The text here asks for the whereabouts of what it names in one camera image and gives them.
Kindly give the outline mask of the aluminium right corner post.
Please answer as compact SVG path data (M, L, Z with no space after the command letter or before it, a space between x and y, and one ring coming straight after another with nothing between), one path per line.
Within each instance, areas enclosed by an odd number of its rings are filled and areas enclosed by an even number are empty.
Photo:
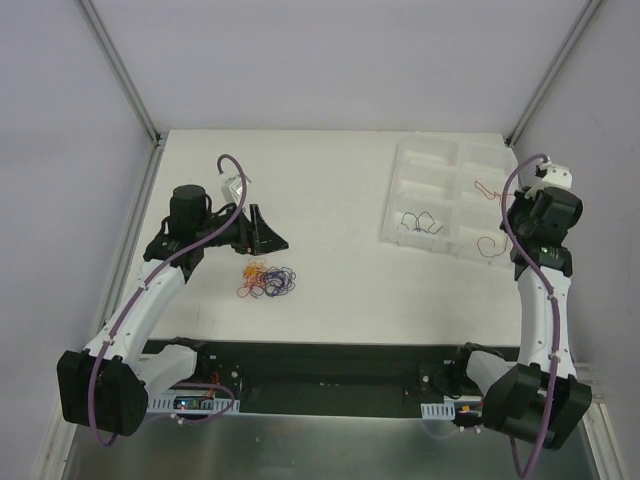
M559 79L572 54L605 4L606 1L604 0L588 0L583 3L549 65L537 82L513 128L506 135L505 145L507 147L514 148L526 132L531 121L535 118L537 112L551 93L554 84Z

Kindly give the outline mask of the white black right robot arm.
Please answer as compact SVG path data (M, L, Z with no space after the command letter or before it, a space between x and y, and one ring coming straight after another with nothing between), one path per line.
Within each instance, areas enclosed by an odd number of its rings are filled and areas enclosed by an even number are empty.
M582 211L582 201L560 187L516 192L501 228L514 242L510 258L522 312L517 361L508 365L498 351L466 343L450 369L457 392L482 393L485 427L540 441L550 450L564 444L592 401L570 352L567 296L573 262L562 245Z

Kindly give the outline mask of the aluminium corner post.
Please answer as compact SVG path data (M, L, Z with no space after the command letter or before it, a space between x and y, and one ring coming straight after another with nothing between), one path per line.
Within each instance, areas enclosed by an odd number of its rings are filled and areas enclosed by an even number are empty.
M506 135L505 145L507 147L514 148L526 132L531 121L535 118L537 112L551 93L554 84L559 79L572 54L605 4L606 1L604 0L588 0L583 3L549 65L537 82L513 128Z
M161 144L162 132L158 129L139 93L96 4L91 0L76 0L80 14L86 22L94 40L118 84L131 111L154 147Z

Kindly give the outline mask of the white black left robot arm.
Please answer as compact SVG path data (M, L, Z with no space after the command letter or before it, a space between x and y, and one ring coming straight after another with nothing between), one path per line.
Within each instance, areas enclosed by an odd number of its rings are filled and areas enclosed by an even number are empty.
M213 211L203 187L176 187L169 214L143 254L136 288L82 350L65 351L57 363L65 421L130 436L142 424L151 397L179 381L191 389L209 382L210 363L189 346L170 344L149 360L140 356L205 249L224 246L240 255L262 256L289 244L266 223L258 205L244 211L228 203Z

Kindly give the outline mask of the aluminium left corner post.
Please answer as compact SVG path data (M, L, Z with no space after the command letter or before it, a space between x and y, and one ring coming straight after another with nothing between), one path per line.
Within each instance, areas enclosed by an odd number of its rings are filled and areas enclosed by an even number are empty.
M80 14L86 22L94 40L118 84L131 111L154 147L161 144L162 132L158 129L139 93L96 4L91 0L76 0Z

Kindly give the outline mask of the aluminium frame rail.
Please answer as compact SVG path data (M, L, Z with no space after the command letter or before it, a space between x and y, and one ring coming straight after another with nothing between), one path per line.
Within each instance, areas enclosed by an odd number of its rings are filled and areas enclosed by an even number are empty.
M603 403L604 394L602 384L598 378L595 367L589 363L578 363L575 369L578 381L591 388L592 402L596 404Z

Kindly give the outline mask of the white compartment tray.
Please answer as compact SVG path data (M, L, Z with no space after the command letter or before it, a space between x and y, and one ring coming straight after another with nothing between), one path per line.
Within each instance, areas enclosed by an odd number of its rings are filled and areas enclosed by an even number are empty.
M505 146L426 135L396 150L381 240L509 268L500 202L517 166Z

